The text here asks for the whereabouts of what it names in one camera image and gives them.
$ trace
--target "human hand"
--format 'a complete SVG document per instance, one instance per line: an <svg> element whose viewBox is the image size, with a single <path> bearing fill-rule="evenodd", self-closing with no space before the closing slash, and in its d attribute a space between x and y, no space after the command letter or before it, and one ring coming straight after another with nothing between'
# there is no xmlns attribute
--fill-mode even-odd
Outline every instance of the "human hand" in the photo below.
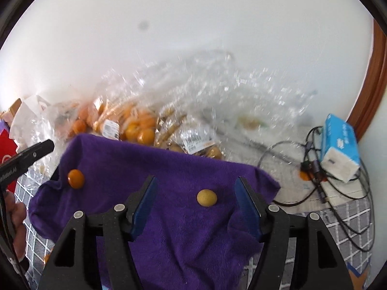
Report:
<svg viewBox="0 0 387 290"><path fill-rule="evenodd" d="M22 202L15 203L15 196L10 191L4 194L5 209L11 214L11 220L15 227L16 235L14 237L14 249L16 256L21 260L26 254L26 235L27 229L23 224L27 217L26 205Z"/></svg>

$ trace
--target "gray checkered tablecloth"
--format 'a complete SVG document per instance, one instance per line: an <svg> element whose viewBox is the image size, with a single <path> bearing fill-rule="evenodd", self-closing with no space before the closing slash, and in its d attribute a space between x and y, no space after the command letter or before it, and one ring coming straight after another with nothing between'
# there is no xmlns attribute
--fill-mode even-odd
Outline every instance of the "gray checkered tablecloth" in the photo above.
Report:
<svg viewBox="0 0 387 290"><path fill-rule="evenodd" d="M31 197L37 191L37 187L44 181L45 180L38 175L29 177L24 175L19 178L15 192L17 201L22 201L26 204L26 206L28 206ZM362 231L369 223L368 218L370 214L370 206L367 199L359 199L337 206L336 211L348 225L357 231ZM351 242L339 226L337 219L330 210L320 210L316 211L316 213L320 215L324 223L327 225L340 249L344 261L351 264L359 273L361 273L370 261L371 252L363 253L352 246ZM30 269L27 272L27 279L32 290L36 290L43 271L44 257L51 252L51 249L54 247L54 243L47 239L43 239L36 233L28 216L25 220L25 225L28 230L26 256L30 261ZM372 226L373 224L362 235L350 235L360 247L368 247L371 244L373 239ZM295 239L293 238L289 240L288 256L281 289L289 289L291 275L293 272L294 255ZM249 260L242 273L238 290L247 289L255 268L257 267L258 260L259 254Z"/></svg>

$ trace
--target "silver screw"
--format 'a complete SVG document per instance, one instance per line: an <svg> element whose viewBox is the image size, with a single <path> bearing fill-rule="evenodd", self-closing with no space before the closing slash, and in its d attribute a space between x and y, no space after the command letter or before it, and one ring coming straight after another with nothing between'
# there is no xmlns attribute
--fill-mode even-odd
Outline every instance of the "silver screw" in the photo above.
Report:
<svg viewBox="0 0 387 290"><path fill-rule="evenodd" d="M272 211L273 213L276 213L279 211L279 207L277 205L269 205L268 210Z"/></svg>
<svg viewBox="0 0 387 290"><path fill-rule="evenodd" d="M123 211L124 209L125 209L124 204L117 204L116 206L114 206L115 211Z"/></svg>
<svg viewBox="0 0 387 290"><path fill-rule="evenodd" d="M74 218L79 219L80 217L83 216L83 212L81 210L78 210L74 213Z"/></svg>
<svg viewBox="0 0 387 290"><path fill-rule="evenodd" d="M309 214L309 217L313 220L319 220L320 219L320 216L316 213L310 213Z"/></svg>

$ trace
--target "red packaging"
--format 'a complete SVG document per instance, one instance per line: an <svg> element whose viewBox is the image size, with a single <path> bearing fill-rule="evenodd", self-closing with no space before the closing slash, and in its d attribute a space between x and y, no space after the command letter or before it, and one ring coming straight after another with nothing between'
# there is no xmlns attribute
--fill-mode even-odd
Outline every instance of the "red packaging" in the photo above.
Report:
<svg viewBox="0 0 387 290"><path fill-rule="evenodd" d="M9 133L6 130L0 134L0 158L1 163L4 163L12 156L16 155L16 144L13 139L9 138ZM8 185L9 191L15 193L16 181Z"/></svg>

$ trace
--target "white sticker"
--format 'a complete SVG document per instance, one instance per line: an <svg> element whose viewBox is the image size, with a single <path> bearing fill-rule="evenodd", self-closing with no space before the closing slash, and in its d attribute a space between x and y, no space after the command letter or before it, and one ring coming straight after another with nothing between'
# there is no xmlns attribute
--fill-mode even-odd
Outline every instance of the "white sticker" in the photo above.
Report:
<svg viewBox="0 0 387 290"><path fill-rule="evenodd" d="M103 124L102 136L119 140L119 124L110 120L106 120Z"/></svg>
<svg viewBox="0 0 387 290"><path fill-rule="evenodd" d="M202 136L200 134L183 138L183 144L188 154L193 155L207 147L215 144L211 136Z"/></svg>

